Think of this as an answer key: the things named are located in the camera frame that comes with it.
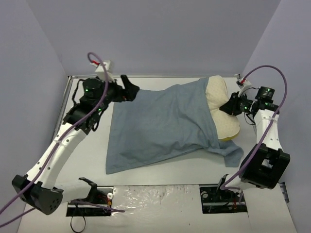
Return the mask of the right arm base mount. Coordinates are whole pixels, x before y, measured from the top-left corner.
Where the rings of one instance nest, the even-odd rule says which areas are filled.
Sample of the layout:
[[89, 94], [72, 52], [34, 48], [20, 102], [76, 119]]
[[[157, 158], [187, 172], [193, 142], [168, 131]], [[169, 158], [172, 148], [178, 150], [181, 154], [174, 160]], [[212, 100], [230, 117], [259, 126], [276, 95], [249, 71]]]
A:
[[230, 190], [221, 190], [216, 184], [200, 185], [203, 214], [247, 213], [243, 196]]

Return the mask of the striped pillowcase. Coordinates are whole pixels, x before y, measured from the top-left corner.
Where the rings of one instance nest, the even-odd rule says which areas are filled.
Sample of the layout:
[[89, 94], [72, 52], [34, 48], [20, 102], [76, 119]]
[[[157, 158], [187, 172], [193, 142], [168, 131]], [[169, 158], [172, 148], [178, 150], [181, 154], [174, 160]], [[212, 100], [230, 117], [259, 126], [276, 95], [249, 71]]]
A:
[[204, 149], [237, 167], [243, 150], [233, 142], [240, 132], [223, 77], [216, 75], [165, 90], [140, 90], [132, 102], [115, 103], [105, 170], [113, 174]]

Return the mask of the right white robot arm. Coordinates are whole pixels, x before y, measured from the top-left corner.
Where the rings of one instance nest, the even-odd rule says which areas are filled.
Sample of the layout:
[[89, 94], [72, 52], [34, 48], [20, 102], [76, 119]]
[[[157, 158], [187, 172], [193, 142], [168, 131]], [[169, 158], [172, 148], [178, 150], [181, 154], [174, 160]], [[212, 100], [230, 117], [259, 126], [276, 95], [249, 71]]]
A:
[[244, 113], [253, 120], [256, 144], [242, 161], [232, 177], [223, 176], [216, 187], [216, 196], [227, 200], [233, 192], [257, 187], [274, 189], [290, 162], [290, 155], [283, 151], [278, 136], [279, 106], [273, 103], [274, 89], [260, 87], [255, 100], [235, 92], [220, 110], [237, 116]]

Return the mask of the white pillow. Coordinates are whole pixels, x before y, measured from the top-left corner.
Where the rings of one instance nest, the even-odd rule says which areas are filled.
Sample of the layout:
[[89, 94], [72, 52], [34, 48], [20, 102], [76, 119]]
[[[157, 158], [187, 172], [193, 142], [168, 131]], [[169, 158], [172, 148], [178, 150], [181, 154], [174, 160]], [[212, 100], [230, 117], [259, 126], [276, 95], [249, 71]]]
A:
[[228, 141], [238, 136], [240, 122], [225, 106], [229, 97], [224, 78], [219, 75], [209, 77], [205, 95], [218, 139]]

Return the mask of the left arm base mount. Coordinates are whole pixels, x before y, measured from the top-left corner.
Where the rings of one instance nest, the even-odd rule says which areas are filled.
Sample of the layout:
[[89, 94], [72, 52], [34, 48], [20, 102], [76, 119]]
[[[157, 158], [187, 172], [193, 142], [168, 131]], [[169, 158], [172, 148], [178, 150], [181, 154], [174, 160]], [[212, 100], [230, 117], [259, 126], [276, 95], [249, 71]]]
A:
[[[114, 187], [99, 186], [97, 194], [93, 201], [88, 201], [93, 204], [101, 205], [104, 207], [111, 207], [112, 199], [114, 197]], [[78, 204], [76, 208], [75, 204], [70, 202], [67, 204], [66, 217], [84, 216], [84, 217], [106, 217], [111, 216], [112, 212], [104, 210], [92, 205]]]

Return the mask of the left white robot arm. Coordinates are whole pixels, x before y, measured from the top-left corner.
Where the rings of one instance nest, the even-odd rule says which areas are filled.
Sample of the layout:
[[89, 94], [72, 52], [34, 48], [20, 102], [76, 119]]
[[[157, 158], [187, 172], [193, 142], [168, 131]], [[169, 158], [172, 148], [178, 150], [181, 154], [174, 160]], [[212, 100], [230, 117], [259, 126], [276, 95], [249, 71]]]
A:
[[16, 175], [12, 186], [22, 201], [50, 215], [64, 202], [94, 202], [99, 194], [93, 181], [81, 177], [74, 185], [57, 185], [56, 179], [76, 147], [97, 130], [101, 116], [111, 102], [133, 101], [140, 88], [121, 75], [106, 83], [99, 77], [80, 79], [83, 95], [66, 113], [54, 140], [39, 161], [24, 176]]

